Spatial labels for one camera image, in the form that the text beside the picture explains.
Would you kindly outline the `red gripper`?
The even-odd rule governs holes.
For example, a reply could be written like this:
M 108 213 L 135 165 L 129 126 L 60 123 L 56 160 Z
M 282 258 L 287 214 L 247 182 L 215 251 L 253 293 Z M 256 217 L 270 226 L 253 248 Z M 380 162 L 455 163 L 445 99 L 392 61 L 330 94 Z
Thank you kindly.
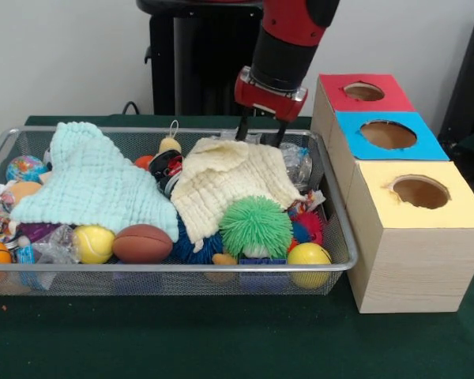
M 289 122 L 299 115 L 307 99 L 307 89 L 298 88 L 294 92 L 280 92 L 259 84 L 250 74 L 250 67 L 244 66 L 237 76 L 234 90 L 235 101 L 244 106 L 235 139 L 245 141 L 248 134 L 248 118 L 253 108 L 273 114 L 279 122 L 279 129 L 271 145 L 279 148 Z

